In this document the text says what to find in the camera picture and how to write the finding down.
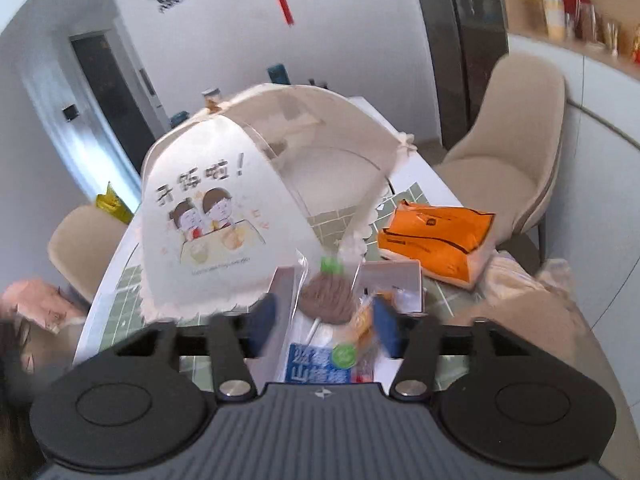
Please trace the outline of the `blue hawthorn snack packet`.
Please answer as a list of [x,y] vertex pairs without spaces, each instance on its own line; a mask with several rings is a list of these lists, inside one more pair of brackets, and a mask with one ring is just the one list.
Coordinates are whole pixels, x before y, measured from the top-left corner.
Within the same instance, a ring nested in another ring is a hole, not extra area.
[[375,380],[378,337],[361,261],[298,256],[294,304],[276,371],[289,384]]

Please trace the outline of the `pink cardboard box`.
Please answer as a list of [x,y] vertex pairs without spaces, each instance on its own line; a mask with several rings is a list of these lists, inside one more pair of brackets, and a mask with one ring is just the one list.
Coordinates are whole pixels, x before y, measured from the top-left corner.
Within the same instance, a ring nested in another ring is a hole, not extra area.
[[[376,294],[390,298],[392,305],[401,313],[420,315],[423,313],[423,287],[420,266],[415,262],[364,262],[363,284],[369,289],[369,304]],[[270,292],[276,296],[277,321],[259,358],[246,362],[258,389],[276,378],[284,336],[290,322],[294,304],[295,268],[277,270],[271,282]],[[378,359],[375,364],[375,380],[385,389],[390,386],[398,371],[399,363],[391,359],[378,341]]]

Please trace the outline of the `orange tissue pack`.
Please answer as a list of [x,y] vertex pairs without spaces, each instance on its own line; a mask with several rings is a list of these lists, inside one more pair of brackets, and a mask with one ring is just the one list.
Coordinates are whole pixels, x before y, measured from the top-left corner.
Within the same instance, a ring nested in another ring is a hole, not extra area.
[[429,278],[471,290],[495,252],[495,220],[491,212],[403,200],[378,231],[378,251],[385,258],[414,260]]

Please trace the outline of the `brown plush bear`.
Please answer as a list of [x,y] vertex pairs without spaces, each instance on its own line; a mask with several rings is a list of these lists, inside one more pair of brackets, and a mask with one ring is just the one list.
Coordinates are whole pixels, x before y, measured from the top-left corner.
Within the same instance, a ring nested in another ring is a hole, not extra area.
[[498,252],[477,284],[484,300],[460,310],[450,325],[496,322],[592,378],[626,408],[620,383],[574,300],[566,260],[551,259],[532,275],[508,252]]

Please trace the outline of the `cartoon mesh food cover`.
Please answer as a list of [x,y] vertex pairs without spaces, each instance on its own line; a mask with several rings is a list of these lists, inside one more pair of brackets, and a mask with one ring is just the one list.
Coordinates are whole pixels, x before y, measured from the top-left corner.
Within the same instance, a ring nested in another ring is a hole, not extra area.
[[283,84],[166,134],[143,166],[143,317],[229,312],[262,296],[281,266],[359,261],[412,148],[344,96]]

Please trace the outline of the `beige chair left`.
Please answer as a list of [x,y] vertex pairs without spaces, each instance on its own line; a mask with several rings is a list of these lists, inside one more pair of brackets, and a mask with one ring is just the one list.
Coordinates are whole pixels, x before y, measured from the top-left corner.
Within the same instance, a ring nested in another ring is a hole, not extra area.
[[96,206],[77,207],[51,235],[49,260],[82,298],[93,302],[126,229]]

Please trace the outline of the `beige chair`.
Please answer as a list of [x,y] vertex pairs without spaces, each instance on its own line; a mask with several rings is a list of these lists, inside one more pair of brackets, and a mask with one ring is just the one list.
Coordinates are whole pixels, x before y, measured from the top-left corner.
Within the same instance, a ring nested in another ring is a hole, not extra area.
[[555,66],[507,54],[492,70],[473,127],[435,167],[462,206],[495,216],[497,244],[544,218],[560,166],[565,105]]
[[77,207],[51,235],[49,260],[82,298],[93,302],[126,229],[96,206]]

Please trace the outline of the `beige chair right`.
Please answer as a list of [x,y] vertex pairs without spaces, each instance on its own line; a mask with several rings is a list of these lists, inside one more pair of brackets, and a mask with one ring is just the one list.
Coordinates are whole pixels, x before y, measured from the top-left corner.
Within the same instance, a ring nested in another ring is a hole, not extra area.
[[462,206],[495,216],[497,244],[544,218],[560,166],[565,105],[555,66],[507,54],[492,70],[473,127],[435,167]]

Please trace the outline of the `dark cabinet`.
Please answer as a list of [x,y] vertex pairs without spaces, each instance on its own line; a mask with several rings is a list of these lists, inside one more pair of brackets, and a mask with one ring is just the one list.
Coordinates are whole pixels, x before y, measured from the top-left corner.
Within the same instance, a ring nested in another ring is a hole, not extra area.
[[502,0],[419,0],[430,46],[442,145],[472,128],[498,59],[508,52]]

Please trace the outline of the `yellow bottle on shelf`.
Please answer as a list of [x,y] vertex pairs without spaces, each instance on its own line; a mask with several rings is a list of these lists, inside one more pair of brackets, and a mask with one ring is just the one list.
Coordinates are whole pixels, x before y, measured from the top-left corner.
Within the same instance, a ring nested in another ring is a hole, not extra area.
[[563,41],[565,31],[565,11],[563,0],[541,0],[548,37],[553,41]]

